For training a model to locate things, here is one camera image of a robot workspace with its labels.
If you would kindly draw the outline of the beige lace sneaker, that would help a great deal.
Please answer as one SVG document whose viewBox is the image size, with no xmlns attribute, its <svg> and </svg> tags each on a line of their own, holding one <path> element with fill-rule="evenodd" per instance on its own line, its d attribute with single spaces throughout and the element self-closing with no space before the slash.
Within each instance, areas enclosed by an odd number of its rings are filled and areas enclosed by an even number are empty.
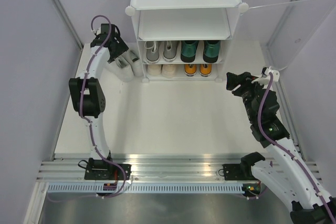
<svg viewBox="0 0 336 224">
<path fill-rule="evenodd" d="M 174 64 L 166 64 L 162 66 L 162 76 L 165 78 L 173 78 L 176 76 L 177 66 Z"/>
<path fill-rule="evenodd" d="M 153 64 L 147 66 L 147 74 L 149 79 L 158 78 L 162 73 L 162 65 Z"/>
</svg>

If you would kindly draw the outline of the orange canvas sneaker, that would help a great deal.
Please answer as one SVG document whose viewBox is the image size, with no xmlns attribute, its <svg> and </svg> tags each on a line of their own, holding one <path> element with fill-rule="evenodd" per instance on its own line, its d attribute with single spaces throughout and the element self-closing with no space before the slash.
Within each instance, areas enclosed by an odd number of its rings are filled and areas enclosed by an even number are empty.
<svg viewBox="0 0 336 224">
<path fill-rule="evenodd" d="M 212 73 L 212 64 L 201 64 L 199 66 L 199 72 L 202 77 L 209 77 Z"/>
<path fill-rule="evenodd" d="M 186 76 L 192 77 L 195 76 L 197 72 L 197 66 L 195 64 L 185 64 L 184 65 L 184 72 Z"/>
</svg>

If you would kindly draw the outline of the green heeled shoe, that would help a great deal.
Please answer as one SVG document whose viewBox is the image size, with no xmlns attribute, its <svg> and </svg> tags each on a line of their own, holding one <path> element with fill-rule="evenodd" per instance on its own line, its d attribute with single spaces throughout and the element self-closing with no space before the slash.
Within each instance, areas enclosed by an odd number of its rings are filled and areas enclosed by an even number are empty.
<svg viewBox="0 0 336 224">
<path fill-rule="evenodd" d="M 184 40 L 181 45 L 181 60 L 186 63 L 191 63 L 195 60 L 198 40 Z"/>
<path fill-rule="evenodd" d="M 207 63 L 215 63 L 218 60 L 220 50 L 219 40 L 204 41 L 203 60 Z"/>
</svg>

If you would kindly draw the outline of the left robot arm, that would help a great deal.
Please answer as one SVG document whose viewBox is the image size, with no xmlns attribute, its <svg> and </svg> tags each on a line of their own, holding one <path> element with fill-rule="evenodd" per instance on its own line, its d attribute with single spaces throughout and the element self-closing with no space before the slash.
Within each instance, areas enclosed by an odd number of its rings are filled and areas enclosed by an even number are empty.
<svg viewBox="0 0 336 224">
<path fill-rule="evenodd" d="M 99 81 L 105 65 L 127 48 L 121 41 L 117 26 L 101 24 L 100 32 L 90 44 L 90 59 L 85 70 L 69 80 L 72 106 L 85 121 L 90 141 L 85 180 L 113 180 L 118 183 L 130 178 L 131 165 L 115 163 L 107 145 L 103 128 L 107 102 Z"/>
</svg>

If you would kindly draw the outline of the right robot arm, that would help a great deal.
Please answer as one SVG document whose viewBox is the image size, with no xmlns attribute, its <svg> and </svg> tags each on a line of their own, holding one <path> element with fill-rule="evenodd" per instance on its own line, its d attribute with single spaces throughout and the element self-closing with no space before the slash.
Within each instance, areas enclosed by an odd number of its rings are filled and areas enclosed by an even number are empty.
<svg viewBox="0 0 336 224">
<path fill-rule="evenodd" d="M 290 134 L 277 117 L 280 105 L 271 90 L 274 70 L 261 77 L 249 72 L 226 74 L 226 89 L 241 97 L 251 132 L 284 172 L 281 176 L 258 152 L 241 158 L 239 172 L 270 189 L 287 207 L 293 223 L 335 223 L 335 198 L 321 185 L 298 154 Z"/>
</svg>

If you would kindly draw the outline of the white sneaker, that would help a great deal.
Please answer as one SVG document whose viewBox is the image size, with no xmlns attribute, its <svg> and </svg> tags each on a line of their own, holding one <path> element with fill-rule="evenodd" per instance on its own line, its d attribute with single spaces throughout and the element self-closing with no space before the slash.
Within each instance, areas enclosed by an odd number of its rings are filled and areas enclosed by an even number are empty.
<svg viewBox="0 0 336 224">
<path fill-rule="evenodd" d="M 106 69 L 112 72 L 122 82 L 130 82 L 134 78 L 134 73 L 131 65 L 126 61 L 123 56 L 115 58 L 111 63 L 106 63 Z"/>
<path fill-rule="evenodd" d="M 142 63 L 139 56 L 131 49 L 122 54 L 122 57 L 131 66 L 132 72 L 135 77 L 143 76 Z"/>
</svg>

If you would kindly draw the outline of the grey canvas sneaker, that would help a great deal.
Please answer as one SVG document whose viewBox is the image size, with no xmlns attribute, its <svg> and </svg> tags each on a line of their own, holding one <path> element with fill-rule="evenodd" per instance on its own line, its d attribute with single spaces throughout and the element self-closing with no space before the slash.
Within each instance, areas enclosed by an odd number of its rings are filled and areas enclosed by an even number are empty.
<svg viewBox="0 0 336 224">
<path fill-rule="evenodd" d="M 159 60 L 159 46 L 158 41 L 146 41 L 144 47 L 146 49 L 146 59 L 149 63 L 157 63 Z"/>
<path fill-rule="evenodd" d="M 166 62 L 172 62 L 176 58 L 179 41 L 169 40 L 164 42 L 163 59 Z"/>
</svg>

